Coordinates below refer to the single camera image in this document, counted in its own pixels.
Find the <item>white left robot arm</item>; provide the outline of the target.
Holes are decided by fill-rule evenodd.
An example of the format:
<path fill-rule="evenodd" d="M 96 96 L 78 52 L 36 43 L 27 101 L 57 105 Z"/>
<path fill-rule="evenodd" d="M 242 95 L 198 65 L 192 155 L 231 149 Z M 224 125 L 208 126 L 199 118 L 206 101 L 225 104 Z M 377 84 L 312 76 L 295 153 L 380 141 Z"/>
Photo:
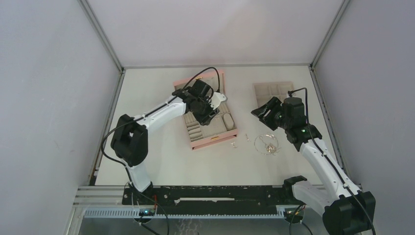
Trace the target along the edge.
<path fill-rule="evenodd" d="M 130 185 L 136 189 L 134 198 L 141 204 L 153 198 L 149 188 L 152 182 L 143 163 L 149 152 L 149 136 L 187 113 L 192 113 L 201 126 L 209 125 L 219 113 L 220 104 L 227 100 L 224 93 L 208 94 L 210 91 L 209 84 L 197 79 L 192 86 L 175 90 L 163 104 L 148 113 L 134 117 L 122 115 L 118 119 L 110 146 L 126 168 Z"/>

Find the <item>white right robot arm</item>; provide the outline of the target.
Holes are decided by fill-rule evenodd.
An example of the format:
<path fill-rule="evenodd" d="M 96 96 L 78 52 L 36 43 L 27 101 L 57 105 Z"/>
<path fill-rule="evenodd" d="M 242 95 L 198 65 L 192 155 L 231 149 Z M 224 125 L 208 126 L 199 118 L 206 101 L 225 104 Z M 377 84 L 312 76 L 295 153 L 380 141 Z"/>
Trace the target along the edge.
<path fill-rule="evenodd" d="M 283 190 L 287 203 L 302 201 L 308 205 L 322 217 L 330 235 L 354 235 L 368 230 L 376 233 L 373 194 L 363 192 L 353 183 L 326 149 L 321 133 L 309 122 L 307 100 L 288 97 L 281 101 L 272 97 L 251 114 L 271 130 L 283 129 L 289 143 L 310 163 L 326 189 L 323 193 L 304 177 L 291 177 Z"/>

